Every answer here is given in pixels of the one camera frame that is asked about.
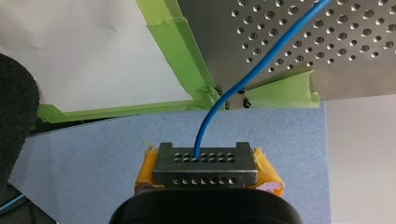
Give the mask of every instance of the metal connector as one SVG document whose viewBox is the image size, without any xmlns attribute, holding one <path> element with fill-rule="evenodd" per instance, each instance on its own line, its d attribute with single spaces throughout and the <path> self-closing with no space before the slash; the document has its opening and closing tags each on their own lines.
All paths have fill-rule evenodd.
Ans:
<svg viewBox="0 0 396 224">
<path fill-rule="evenodd" d="M 192 147 L 161 143 L 153 179 L 167 188 L 244 188 L 257 182 L 257 169 L 249 143 L 203 147 L 200 158 Z"/>
</svg>

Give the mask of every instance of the white surface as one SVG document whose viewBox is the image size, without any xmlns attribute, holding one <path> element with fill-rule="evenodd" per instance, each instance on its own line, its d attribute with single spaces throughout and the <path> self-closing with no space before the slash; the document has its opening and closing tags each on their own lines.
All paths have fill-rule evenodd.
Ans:
<svg viewBox="0 0 396 224">
<path fill-rule="evenodd" d="M 0 51 L 63 112 L 191 99 L 135 0 L 2 0 Z"/>
<path fill-rule="evenodd" d="M 327 103 L 332 223 L 396 223 L 396 95 Z"/>
</svg>

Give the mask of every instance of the black foam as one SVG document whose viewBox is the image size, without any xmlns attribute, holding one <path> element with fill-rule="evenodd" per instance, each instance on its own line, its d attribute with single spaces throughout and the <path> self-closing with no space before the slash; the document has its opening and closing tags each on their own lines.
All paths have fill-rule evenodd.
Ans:
<svg viewBox="0 0 396 224">
<path fill-rule="evenodd" d="M 0 53 L 0 194 L 38 109 L 39 93 L 30 73 Z"/>
</svg>

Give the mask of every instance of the gray panel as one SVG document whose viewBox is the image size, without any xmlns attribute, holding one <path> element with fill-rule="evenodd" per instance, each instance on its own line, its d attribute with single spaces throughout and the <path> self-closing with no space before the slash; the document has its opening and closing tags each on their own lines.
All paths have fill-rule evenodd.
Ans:
<svg viewBox="0 0 396 224">
<path fill-rule="evenodd" d="M 228 90 L 314 0 L 179 0 L 206 64 Z M 309 69 L 323 99 L 396 93 L 396 0 L 332 0 L 252 83 Z M 236 96 L 232 107 L 240 107 Z"/>
</svg>

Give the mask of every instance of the white wall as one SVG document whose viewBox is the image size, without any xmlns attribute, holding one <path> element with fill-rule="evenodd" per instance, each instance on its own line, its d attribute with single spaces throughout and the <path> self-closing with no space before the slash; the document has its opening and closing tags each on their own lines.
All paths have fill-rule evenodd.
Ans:
<svg viewBox="0 0 396 224">
<path fill-rule="evenodd" d="M 327 103 L 332 223 L 396 223 L 396 95 Z"/>
</svg>

